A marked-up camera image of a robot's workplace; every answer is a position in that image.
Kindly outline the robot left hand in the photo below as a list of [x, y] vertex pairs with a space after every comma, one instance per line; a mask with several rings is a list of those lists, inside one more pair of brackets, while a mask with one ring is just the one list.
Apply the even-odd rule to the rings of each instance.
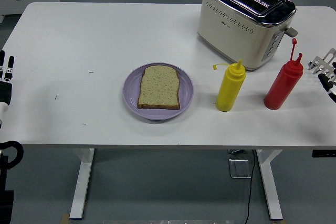
[[12, 98], [11, 80], [13, 77], [14, 61], [14, 56], [10, 56], [5, 68], [5, 51], [1, 50], [1, 127], [4, 122], [4, 113], [8, 110]]

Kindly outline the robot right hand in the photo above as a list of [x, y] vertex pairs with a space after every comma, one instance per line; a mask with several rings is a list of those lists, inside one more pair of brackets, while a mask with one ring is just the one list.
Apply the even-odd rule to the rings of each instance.
[[328, 93], [328, 96], [335, 102], [335, 91], [333, 90], [335, 86], [335, 62], [332, 63], [332, 66], [327, 64], [325, 61], [323, 61], [323, 68], [330, 68], [332, 67], [332, 73], [334, 74], [334, 80], [332, 81], [331, 78], [329, 78], [325, 73], [318, 74], [318, 79], [323, 86], [323, 88]]

